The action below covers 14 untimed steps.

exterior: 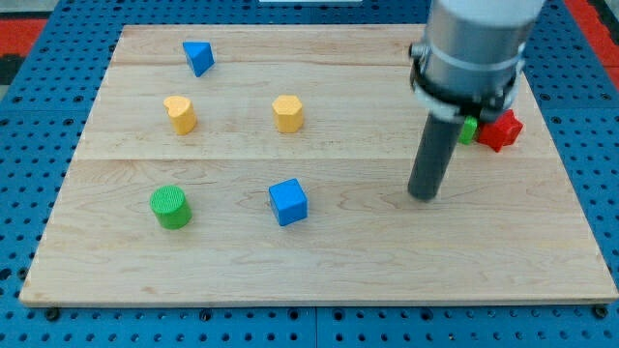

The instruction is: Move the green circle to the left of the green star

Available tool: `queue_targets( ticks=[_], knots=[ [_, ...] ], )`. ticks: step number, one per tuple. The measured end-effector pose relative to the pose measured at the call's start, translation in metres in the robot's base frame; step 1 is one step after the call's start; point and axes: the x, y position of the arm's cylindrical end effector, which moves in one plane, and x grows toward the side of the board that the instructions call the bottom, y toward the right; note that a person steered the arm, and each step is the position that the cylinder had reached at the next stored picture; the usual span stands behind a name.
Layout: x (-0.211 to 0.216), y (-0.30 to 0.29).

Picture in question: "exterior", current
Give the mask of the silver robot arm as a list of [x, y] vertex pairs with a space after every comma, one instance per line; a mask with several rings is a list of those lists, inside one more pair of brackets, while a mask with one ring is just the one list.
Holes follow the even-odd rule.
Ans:
[[433, 0], [410, 46], [410, 83], [429, 115], [494, 122], [516, 99], [523, 51], [544, 0]]

